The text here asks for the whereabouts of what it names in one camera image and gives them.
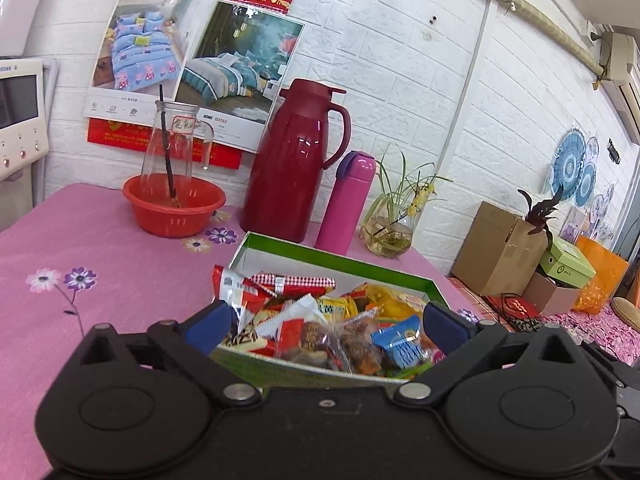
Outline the pink thermos bottle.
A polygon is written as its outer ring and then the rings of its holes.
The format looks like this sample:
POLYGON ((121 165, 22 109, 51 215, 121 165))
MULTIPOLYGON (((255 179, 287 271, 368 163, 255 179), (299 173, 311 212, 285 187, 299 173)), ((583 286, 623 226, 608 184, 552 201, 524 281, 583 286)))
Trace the pink thermos bottle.
POLYGON ((337 167, 334 187, 314 247, 345 255, 376 174, 373 156, 349 152, 337 167))

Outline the glass vase with plant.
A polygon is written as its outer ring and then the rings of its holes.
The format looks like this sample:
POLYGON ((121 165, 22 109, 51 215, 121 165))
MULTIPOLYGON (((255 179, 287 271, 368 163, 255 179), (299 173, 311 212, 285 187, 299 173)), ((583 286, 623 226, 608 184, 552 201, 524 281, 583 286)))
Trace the glass vase with plant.
POLYGON ((405 153, 396 148, 401 158, 401 172, 400 177, 393 180, 385 163, 389 151, 386 148, 382 156, 375 159, 380 192, 362 217, 359 235, 372 254, 397 258, 411 248, 426 206, 439 200, 437 185, 450 183, 451 179, 438 174, 434 162, 411 168, 405 153))

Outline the blue decorative wall plates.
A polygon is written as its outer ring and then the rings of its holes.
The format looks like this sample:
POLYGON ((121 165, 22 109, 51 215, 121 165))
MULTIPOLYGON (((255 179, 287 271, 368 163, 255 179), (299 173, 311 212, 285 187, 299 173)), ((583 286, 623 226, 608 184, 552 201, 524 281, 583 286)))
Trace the blue decorative wall plates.
POLYGON ((554 195, 562 190, 561 203, 586 209, 612 183, 614 167, 615 160, 598 136, 569 128, 551 156, 541 192, 554 195))

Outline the air conditioner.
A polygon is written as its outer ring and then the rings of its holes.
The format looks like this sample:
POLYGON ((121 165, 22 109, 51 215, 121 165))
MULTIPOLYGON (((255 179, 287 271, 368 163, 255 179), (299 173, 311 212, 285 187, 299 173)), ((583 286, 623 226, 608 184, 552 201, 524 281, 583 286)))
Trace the air conditioner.
POLYGON ((639 0, 572 0, 593 25, 589 38, 600 42, 603 88, 630 140, 639 142, 639 0))

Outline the blue snack packet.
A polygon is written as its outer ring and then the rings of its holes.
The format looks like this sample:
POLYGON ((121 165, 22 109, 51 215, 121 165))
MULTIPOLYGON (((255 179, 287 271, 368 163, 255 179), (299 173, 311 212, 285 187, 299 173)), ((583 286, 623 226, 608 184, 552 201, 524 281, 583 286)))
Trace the blue snack packet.
POLYGON ((421 346, 422 320, 419 315, 381 328, 371 335, 372 344, 383 350, 384 356, 394 367, 406 370, 427 360, 421 346))

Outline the glass pitcher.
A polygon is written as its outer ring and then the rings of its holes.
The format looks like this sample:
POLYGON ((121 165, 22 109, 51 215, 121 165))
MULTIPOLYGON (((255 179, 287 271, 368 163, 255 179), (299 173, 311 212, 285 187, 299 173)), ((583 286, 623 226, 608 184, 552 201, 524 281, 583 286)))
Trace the glass pitcher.
POLYGON ((198 119, 198 106, 166 101, 162 84, 155 105, 154 125, 143 157, 140 192, 148 202, 179 208, 188 202, 195 139, 203 141, 201 166, 206 170, 214 129, 198 119))

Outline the yellow soft bread packet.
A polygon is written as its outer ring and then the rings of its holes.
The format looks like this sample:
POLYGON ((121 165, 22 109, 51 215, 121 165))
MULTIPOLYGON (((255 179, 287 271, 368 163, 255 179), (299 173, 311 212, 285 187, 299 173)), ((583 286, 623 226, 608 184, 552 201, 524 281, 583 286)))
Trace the yellow soft bread packet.
POLYGON ((375 310, 379 318, 393 322, 413 315, 422 318, 426 306, 426 301, 417 296, 379 284, 361 284, 346 296, 354 300, 359 312, 375 310))

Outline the dark red thermos jug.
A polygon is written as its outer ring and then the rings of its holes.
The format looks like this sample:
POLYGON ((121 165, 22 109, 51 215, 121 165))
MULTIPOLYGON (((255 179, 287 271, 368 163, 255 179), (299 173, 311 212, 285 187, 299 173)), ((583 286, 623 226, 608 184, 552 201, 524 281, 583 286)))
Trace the dark red thermos jug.
POLYGON ((346 152, 352 120, 332 102, 340 92, 296 78, 262 136, 239 224, 246 232, 299 243, 309 226, 322 174, 346 152))

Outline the red plastic basket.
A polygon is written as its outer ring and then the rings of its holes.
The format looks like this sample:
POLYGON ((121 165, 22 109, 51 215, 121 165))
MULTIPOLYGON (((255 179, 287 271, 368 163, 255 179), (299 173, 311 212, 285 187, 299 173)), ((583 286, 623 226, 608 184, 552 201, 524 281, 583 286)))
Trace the red plastic basket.
POLYGON ((134 220, 143 231, 160 237, 183 238, 198 234, 210 217, 226 203, 226 194, 218 185, 192 177, 184 183, 176 177, 177 197, 172 200, 164 174, 152 174, 155 193, 143 188, 144 177, 135 176, 122 186, 122 194, 131 205, 134 220))

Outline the purple leaf plant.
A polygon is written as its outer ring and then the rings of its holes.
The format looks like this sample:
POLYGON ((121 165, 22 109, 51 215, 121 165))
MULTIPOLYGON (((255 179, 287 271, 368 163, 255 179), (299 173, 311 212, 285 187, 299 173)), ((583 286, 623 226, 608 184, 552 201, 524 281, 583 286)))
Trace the purple leaf plant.
POLYGON ((533 203, 532 196, 530 196, 526 191, 519 188, 518 192, 525 198, 528 206, 527 214, 524 217, 524 221, 532 226, 528 231, 528 235, 536 235, 544 232, 547 237, 547 248, 550 249, 552 246, 553 235, 549 229, 548 221, 553 219, 552 214, 556 211, 556 206, 558 206, 558 203, 561 201, 564 193, 564 186, 560 184, 558 190, 551 198, 541 200, 536 204, 533 203))

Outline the bedding calendar poster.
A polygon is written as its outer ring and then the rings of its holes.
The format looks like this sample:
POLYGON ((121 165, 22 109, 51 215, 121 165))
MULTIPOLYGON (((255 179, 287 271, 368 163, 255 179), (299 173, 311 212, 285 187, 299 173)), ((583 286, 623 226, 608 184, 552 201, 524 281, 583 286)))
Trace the bedding calendar poster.
POLYGON ((224 0, 117 0, 86 97, 88 141, 144 151, 164 99, 195 107, 214 163, 236 166, 258 149, 303 31, 224 0))

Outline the green shoe box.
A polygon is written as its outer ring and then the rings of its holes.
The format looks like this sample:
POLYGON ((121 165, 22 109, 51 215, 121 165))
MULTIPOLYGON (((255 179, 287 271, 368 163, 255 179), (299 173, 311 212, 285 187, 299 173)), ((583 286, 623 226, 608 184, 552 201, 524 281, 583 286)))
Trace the green shoe box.
POLYGON ((576 288, 583 288, 597 273, 578 247, 557 236, 552 238, 539 265, 552 280, 576 288))

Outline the clear orange pastry packet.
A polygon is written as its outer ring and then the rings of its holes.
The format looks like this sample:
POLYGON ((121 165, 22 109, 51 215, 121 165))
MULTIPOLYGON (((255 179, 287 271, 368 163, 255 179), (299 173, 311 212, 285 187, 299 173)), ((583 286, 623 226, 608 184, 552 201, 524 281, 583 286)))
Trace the clear orange pastry packet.
POLYGON ((364 311, 337 323, 287 320, 280 326, 276 358, 356 375, 382 373, 382 351, 373 343, 378 311, 364 311))

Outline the red noodle snack packet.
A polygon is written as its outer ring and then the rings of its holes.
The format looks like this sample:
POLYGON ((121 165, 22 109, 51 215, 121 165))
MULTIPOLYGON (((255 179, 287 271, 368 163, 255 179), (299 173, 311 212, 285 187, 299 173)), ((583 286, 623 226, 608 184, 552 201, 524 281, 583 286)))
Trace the red noodle snack packet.
POLYGON ((214 296, 230 307, 256 313, 271 300, 321 297, 333 292, 334 278, 259 272, 245 276, 238 271, 215 266, 212 273, 214 296))

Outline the brown cardboard box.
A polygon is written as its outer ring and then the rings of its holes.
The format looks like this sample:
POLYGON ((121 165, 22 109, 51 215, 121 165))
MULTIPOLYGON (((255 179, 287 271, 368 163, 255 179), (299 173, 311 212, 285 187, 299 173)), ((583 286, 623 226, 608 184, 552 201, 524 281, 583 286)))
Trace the brown cardboard box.
POLYGON ((512 212, 483 202, 451 268, 478 296, 521 295, 548 246, 544 231, 512 212))

